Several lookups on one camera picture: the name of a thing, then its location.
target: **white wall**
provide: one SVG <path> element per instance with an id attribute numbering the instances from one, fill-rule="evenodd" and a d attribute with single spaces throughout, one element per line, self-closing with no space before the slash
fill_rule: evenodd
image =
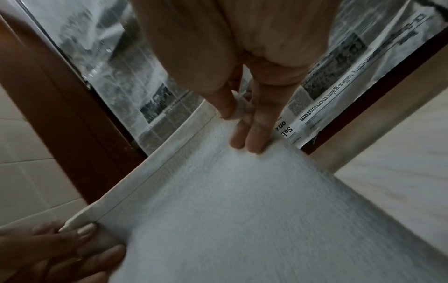
<path id="1" fill-rule="evenodd" d="M 66 220 L 85 206 L 0 86 L 0 228 Z"/>

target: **fabric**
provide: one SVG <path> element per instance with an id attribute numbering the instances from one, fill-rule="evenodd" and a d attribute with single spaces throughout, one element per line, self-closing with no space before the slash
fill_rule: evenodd
<path id="1" fill-rule="evenodd" d="M 127 254 L 110 282 L 447 282 L 448 261 L 293 145 L 256 156 L 206 103 L 63 230 Z"/>

